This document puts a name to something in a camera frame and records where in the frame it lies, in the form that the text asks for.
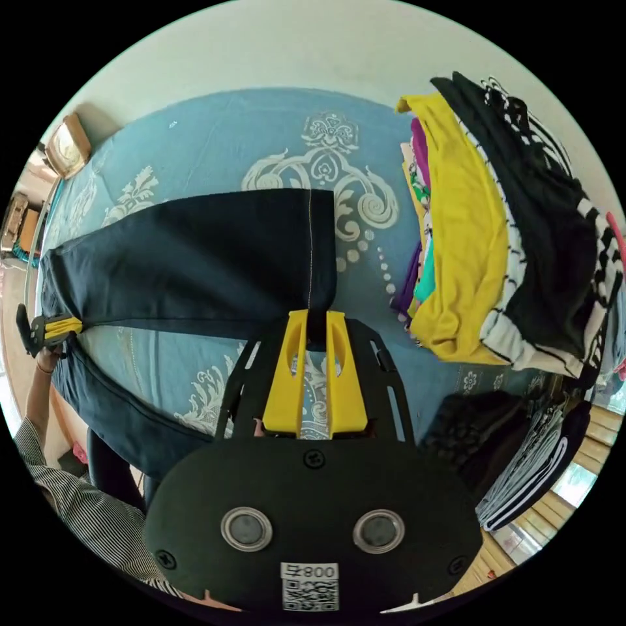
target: person's hand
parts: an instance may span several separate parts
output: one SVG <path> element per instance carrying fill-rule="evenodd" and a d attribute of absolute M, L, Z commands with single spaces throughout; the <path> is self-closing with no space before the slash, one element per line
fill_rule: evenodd
<path fill-rule="evenodd" d="M 54 368 L 61 358 L 63 349 L 61 346 L 57 346 L 54 350 L 50 351 L 48 348 L 42 348 L 41 352 L 37 355 L 37 367 L 45 373 L 51 375 Z"/>

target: screw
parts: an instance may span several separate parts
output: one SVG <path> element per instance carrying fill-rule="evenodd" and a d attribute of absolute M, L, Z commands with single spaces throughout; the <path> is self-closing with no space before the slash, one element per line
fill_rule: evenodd
<path fill-rule="evenodd" d="M 305 452 L 304 461 L 310 470 L 318 470 L 324 467 L 326 463 L 324 455 L 319 450 L 308 450 Z"/>
<path fill-rule="evenodd" d="M 176 559 L 167 550 L 159 550 L 156 553 L 156 560 L 165 569 L 176 569 Z"/>
<path fill-rule="evenodd" d="M 457 556 L 448 565 L 448 573 L 451 576 L 458 576 L 465 569 L 467 562 L 468 558 L 466 556 Z"/>

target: purple cloth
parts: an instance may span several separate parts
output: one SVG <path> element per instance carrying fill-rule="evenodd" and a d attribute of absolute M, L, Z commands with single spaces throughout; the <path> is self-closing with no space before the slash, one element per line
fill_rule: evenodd
<path fill-rule="evenodd" d="M 415 155 L 415 163 L 421 170 L 424 177 L 424 182 L 429 191 L 432 191 L 430 187 L 430 172 L 428 170 L 428 146 L 426 145 L 426 134 L 422 128 L 422 124 L 418 118 L 414 117 L 411 121 L 411 132 L 413 137 L 411 138 L 411 147 L 413 148 L 413 154 Z"/>
<path fill-rule="evenodd" d="M 409 263 L 409 269 L 406 272 L 406 278 L 404 279 L 404 285 L 402 289 L 392 298 L 391 308 L 402 315 L 409 316 L 408 310 L 413 301 L 413 290 L 415 289 L 415 283 L 417 281 L 417 271 L 419 270 L 419 255 L 422 252 L 422 242 L 417 243 L 417 247 L 411 257 Z"/>

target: qr code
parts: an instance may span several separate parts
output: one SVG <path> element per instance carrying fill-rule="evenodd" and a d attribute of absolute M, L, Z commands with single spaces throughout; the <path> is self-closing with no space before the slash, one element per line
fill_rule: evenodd
<path fill-rule="evenodd" d="M 282 607 L 287 611 L 338 611 L 338 580 L 283 580 Z"/>

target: bracelet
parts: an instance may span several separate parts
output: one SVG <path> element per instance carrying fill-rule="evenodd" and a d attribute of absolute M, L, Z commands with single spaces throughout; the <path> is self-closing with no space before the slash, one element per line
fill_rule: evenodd
<path fill-rule="evenodd" d="M 52 372 L 48 372 L 48 370 L 44 370 L 40 365 L 39 365 L 39 361 L 36 362 L 37 365 L 37 369 L 42 372 L 43 374 L 45 374 L 46 376 L 52 376 Z"/>

